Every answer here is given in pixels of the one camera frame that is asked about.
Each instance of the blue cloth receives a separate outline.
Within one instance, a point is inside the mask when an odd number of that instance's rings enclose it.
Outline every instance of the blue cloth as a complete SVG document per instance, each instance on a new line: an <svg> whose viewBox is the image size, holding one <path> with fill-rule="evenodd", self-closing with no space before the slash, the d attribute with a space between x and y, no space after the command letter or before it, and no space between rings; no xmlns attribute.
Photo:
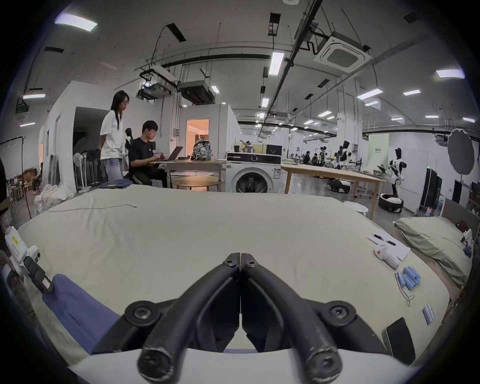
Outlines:
<svg viewBox="0 0 480 384"><path fill-rule="evenodd" d="M103 184L100 184L98 187L102 189L105 189L105 188L123 189L123 188L127 188L129 185L132 185L132 184L133 183L128 179L118 179L115 181L104 182Z"/></svg>
<svg viewBox="0 0 480 384"><path fill-rule="evenodd" d="M43 294L44 303L75 341L91 355L95 345L120 315L95 300L65 275L55 275L52 284L53 292Z"/></svg>

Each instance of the pipe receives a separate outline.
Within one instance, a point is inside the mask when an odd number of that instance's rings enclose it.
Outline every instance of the pipe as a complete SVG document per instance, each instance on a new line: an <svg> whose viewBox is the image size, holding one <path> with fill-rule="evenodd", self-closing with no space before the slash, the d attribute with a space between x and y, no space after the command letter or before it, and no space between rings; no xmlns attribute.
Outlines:
<svg viewBox="0 0 480 384"><path fill-rule="evenodd" d="M268 114L272 110L272 106L275 103L276 98L278 97L278 94L280 93L280 89L282 89L282 85L283 85L283 83L284 83L284 81L287 77L288 71L293 66L293 61L295 60L295 58L296 58L296 56L297 56L297 54L300 50L300 46L302 45L303 40L304 40L305 36L307 35L307 32L310 31L310 25L312 25L312 22L315 18L315 15L317 14L318 10L320 9L320 6L322 5L322 2L323 2L323 0L314 0L314 2L312 4L312 7L310 8L310 10L308 12L308 16L306 17L306 19L305 19L305 21L302 25L299 37L295 41L295 45L293 46L293 51L290 54L287 65L283 69L282 77L280 78L280 82L278 83L278 86L275 90L275 93L272 97L272 100L270 101L270 106L268 107L268 111L265 114L264 124L266 123L266 120L268 118ZM260 137L261 133L262 133L262 129L260 129L260 132L258 133L258 137Z"/></svg>

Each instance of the wooden stool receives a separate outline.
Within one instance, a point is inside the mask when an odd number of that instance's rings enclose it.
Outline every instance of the wooden stool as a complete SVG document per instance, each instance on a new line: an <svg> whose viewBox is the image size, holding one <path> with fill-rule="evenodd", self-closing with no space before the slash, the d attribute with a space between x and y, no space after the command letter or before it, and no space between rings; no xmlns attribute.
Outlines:
<svg viewBox="0 0 480 384"><path fill-rule="evenodd" d="M181 176L172 178L172 185L176 185L177 189L188 187L189 190L192 190L192 187L207 187L207 191L209 191L211 186L216 185L217 190L220 191L220 183L218 176Z"/></svg>

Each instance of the white cable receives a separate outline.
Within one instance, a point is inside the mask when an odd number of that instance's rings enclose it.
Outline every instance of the white cable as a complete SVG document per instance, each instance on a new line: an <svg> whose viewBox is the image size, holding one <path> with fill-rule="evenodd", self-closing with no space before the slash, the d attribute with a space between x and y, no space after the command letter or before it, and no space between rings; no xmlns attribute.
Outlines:
<svg viewBox="0 0 480 384"><path fill-rule="evenodd" d="M110 205L108 207L87 207L87 208L74 208L74 209L63 209L63 210L56 210L56 211L45 211L45 212L50 212L50 213L53 213L53 212L69 212L69 211L78 211L78 210L81 210L81 209L106 209L106 208L115 208L115 207L123 207L123 206L130 206L130 207L133 207L133 208L137 208L136 205L134 204L120 204L120 205Z"/></svg>

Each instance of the white robot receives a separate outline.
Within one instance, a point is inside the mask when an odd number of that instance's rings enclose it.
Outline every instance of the white robot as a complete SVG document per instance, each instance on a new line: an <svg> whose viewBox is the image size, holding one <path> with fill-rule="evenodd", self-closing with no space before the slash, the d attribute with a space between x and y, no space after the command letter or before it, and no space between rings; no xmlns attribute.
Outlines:
<svg viewBox="0 0 480 384"><path fill-rule="evenodd" d="M393 194L382 193L378 200L378 206L388 212L400 213L403 208L403 200L398 197L397 187L405 179L402 175L402 170L407 167L407 164L402 159L402 150L397 148L395 150L396 159L390 161L388 169L383 166L377 166L382 172L386 174L387 181L392 184Z"/></svg>

